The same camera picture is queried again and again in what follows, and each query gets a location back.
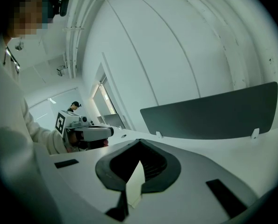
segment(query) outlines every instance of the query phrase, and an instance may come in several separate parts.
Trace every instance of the pipe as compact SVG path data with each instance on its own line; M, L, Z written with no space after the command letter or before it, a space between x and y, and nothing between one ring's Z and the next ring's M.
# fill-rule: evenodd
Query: pipe
M62 55L63 55L63 61L64 61L64 64L65 64L65 68L67 68L67 62L66 62L66 54L65 54L65 52L63 52Z
M77 23L76 23L76 28L82 28L82 20L84 18L84 14L87 10L88 5L90 4L91 0L84 0L83 5L81 7L81 10L78 14L78 19L77 19ZM74 36L73 36L73 45L72 45L72 70L73 70L73 77L76 77L76 56L77 54L75 53L75 47L77 45L77 39L78 39L78 35L79 35L79 31L75 31L74 32Z
M75 14L75 11L77 9L78 6L78 1L79 0L72 0L71 3L71 7L69 10L69 14L68 14L68 19L67 19L67 28L71 28L72 27L72 22L73 22L73 17ZM68 68L68 74L69 74L69 78L72 78L72 74L71 74L71 63L70 63L70 39L71 39L71 31L67 31L66 33L66 60L67 60L67 68Z
M84 7L87 8L87 5L90 3L91 0L85 0L87 2L87 4L83 4L82 8L81 8L81 12L79 14L78 17L78 22L81 21L81 24L77 24L77 27L80 26L81 28L84 27L86 19L92 9L92 7L94 6L96 0L93 0L93 2L90 4L88 9L83 9ZM79 40L80 40L80 36L81 36L82 30L76 31L74 33L74 39L73 39L73 51L72 51L72 69L73 69L73 74L74 76L76 76L76 63L77 63L77 54L78 54L78 44L79 44Z
M206 20L216 37L220 38L221 48L225 55L230 75L233 82L233 90L244 89L249 86L249 75L246 62L236 43L235 33L226 23L220 13L205 0L187 0Z
M50 97L50 98L54 98L54 97L57 97L57 96L59 96L59 95L63 95L64 93L67 93L67 92L70 92L70 91L73 91L73 90L77 90L77 89L78 89L78 88L73 88L73 89L70 89L70 90L61 92L61 93L59 93L59 94L57 94L57 95L55 95L55 96L53 96L53 97ZM38 105L38 104L40 104L40 103L42 103L42 102L44 102L44 101L49 100L50 98L44 99L44 100L42 100L42 101L39 101L38 103L36 103L36 104L30 106L29 109L33 108L35 105Z

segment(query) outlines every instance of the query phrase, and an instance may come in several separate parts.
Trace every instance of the sleeve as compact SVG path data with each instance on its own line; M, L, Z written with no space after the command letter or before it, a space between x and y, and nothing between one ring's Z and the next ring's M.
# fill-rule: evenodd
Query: sleeve
M56 130L50 131L39 126L34 122L33 116L29 113L27 102L23 100L22 113L33 142L44 144L49 154L67 153L62 137Z

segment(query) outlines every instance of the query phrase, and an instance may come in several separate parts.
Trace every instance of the white desk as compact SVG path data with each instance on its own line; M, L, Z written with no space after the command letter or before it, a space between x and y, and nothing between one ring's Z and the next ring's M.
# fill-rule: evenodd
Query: white desk
M233 173L261 197L278 183L278 129L250 137L229 140L188 140L163 137L150 133L120 130L113 127L109 145L135 139L162 142L174 147L204 155Z

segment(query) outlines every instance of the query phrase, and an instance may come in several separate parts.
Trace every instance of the white wall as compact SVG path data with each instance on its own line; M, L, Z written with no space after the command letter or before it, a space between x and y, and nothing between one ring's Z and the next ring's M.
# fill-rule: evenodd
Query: white wall
M65 80L63 82L52 84L27 93L25 94L25 99L29 107L31 107L47 98L51 98L65 91L78 88L81 84L82 81L80 79Z
M105 0L87 40L86 89L101 64L130 126L147 132L142 108L278 82L278 33L248 2Z
M51 108L56 116L60 110L67 110L74 101L77 101L82 106L79 107L76 111L74 111L74 113L80 116L88 117L86 107L84 105L83 99L81 98L78 89L61 93L59 95L52 97L52 99L56 102L56 104L51 104Z
M54 130L56 123L56 116L51 108L51 102L45 100L40 104L35 105L30 108L30 113L33 116L35 122L37 122L41 127Z
M104 2L82 73L91 90L101 63L121 112L142 132L142 108L233 90L223 46L202 16L185 0L147 1Z

